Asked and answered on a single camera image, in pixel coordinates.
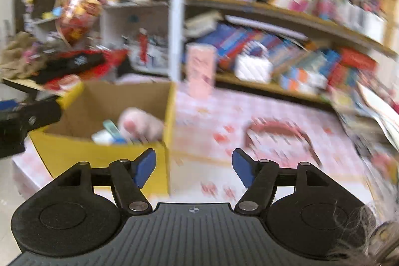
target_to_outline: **white pole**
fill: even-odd
[[[183,54],[184,0],[170,0],[169,6],[169,77],[181,79],[180,62]]]

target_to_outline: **open box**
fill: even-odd
[[[60,100],[63,113],[59,122],[31,131],[29,136],[52,177],[77,162],[89,162],[92,168],[108,167],[115,160],[134,160],[146,149],[153,148],[156,167],[142,191],[145,195],[168,194],[174,99],[173,83],[81,83]],[[128,107],[137,107],[164,121],[161,142],[106,146],[91,140],[92,134],[103,129],[104,120],[117,124],[119,115]]]

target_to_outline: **pink box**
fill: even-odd
[[[193,98],[206,99],[215,85],[216,48],[201,43],[189,43],[186,47],[188,93]]]

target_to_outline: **pink tablecloth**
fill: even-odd
[[[139,75],[129,75],[121,83],[161,81]],[[231,153],[244,148],[244,128],[254,118],[276,119],[297,125],[312,142],[322,162],[322,170],[342,184],[364,203],[372,201],[364,182],[364,167],[354,147],[344,133],[337,117],[325,111],[225,89],[215,89],[207,100],[195,100],[179,85],[176,98],[176,126],[170,152],[170,197],[152,197],[168,202],[222,202],[233,205],[245,192],[240,179],[231,167]],[[300,161],[315,164],[310,154],[301,151],[275,151],[281,166],[295,168]],[[245,151],[253,156],[254,150]],[[51,181],[33,144],[27,139],[26,151],[13,157],[14,176],[19,191],[31,196]],[[278,191],[284,196],[290,188]],[[112,199],[110,191],[96,190]]]

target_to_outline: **round black disc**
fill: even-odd
[[[109,241],[119,226],[120,212],[113,203],[73,187],[26,201],[11,220],[22,251],[51,257],[94,250]]]
[[[328,187],[308,187],[306,192],[294,192],[272,204],[266,226],[293,253],[326,259],[339,240],[354,247],[364,243],[363,228],[353,229],[359,211],[359,201],[352,196],[331,195]]]

